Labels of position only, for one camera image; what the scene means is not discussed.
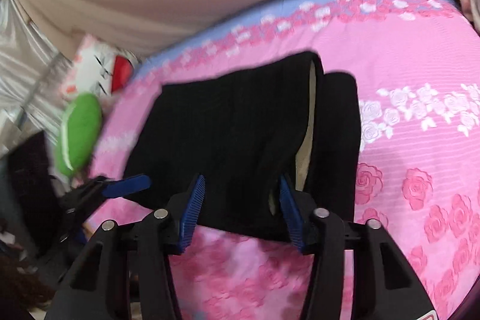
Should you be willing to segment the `black pants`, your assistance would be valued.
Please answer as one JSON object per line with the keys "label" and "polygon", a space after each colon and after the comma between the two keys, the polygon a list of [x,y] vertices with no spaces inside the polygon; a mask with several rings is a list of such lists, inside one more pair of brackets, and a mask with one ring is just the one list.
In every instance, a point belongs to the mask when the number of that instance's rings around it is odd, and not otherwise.
{"label": "black pants", "polygon": [[124,169],[151,186],[129,196],[164,208],[195,175],[205,179],[199,215],[205,227],[283,241],[287,228],[269,199],[312,141],[304,191],[340,218],[354,216],[360,152],[355,78],[324,72],[314,52],[217,79],[167,85],[158,96]]}

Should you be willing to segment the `silver grey curtain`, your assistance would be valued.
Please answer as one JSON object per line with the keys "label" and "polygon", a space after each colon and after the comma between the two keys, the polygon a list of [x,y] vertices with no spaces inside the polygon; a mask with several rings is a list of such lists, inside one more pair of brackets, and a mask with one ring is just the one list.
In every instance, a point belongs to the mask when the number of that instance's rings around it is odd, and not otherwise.
{"label": "silver grey curtain", "polygon": [[58,135],[66,101],[59,87],[72,67],[16,0],[1,0],[1,141],[37,131]]}

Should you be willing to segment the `white red cartoon pillow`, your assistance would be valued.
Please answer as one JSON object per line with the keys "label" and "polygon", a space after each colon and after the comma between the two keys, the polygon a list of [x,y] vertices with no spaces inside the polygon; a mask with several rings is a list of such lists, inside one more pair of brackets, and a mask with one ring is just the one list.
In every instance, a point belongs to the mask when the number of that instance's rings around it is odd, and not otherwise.
{"label": "white red cartoon pillow", "polygon": [[80,93],[111,97],[126,86],[142,62],[133,53],[86,34],[59,93],[66,100],[72,100]]}

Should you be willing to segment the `green plush pillow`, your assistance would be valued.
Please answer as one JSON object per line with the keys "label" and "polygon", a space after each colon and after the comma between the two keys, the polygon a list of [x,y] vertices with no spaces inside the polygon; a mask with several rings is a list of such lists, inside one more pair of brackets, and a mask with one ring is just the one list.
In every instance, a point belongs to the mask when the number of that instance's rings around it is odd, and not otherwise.
{"label": "green plush pillow", "polygon": [[64,111],[55,147],[55,168],[72,179],[89,162],[103,123],[100,103],[81,93]]}

